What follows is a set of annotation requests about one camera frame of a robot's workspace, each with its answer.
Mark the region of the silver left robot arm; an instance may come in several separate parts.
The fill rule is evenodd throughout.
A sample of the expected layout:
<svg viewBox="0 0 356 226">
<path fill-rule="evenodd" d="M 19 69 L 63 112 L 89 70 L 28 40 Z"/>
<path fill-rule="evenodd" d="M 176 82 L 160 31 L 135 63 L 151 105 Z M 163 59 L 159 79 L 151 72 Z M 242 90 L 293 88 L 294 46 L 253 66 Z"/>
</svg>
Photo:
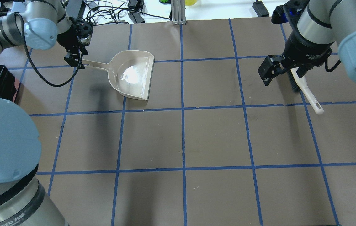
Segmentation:
<svg viewBox="0 0 356 226">
<path fill-rule="evenodd" d="M 60 0 L 24 0 L 23 12 L 0 17 L 0 54 L 23 45 L 37 74 L 27 46 L 48 50 L 59 43 L 75 58 L 66 58 L 77 70 L 92 35 L 83 21 L 69 17 Z M 0 97 L 0 226 L 68 226 L 43 185 L 36 178 L 41 157 L 39 132 L 31 117 L 13 102 L 13 94 Z"/>
</svg>

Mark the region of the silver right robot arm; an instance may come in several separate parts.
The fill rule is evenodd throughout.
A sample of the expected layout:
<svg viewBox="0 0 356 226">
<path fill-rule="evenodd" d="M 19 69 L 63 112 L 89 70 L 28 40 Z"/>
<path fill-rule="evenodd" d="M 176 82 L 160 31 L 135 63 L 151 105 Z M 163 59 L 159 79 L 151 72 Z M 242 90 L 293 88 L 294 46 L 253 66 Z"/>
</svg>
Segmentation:
<svg viewBox="0 0 356 226">
<path fill-rule="evenodd" d="M 258 69 L 265 86 L 299 67 L 299 76 L 327 62 L 337 44 L 340 63 L 356 83 L 356 0 L 290 0 L 273 11 L 273 24 L 288 23 L 292 32 L 281 55 L 268 55 Z"/>
</svg>

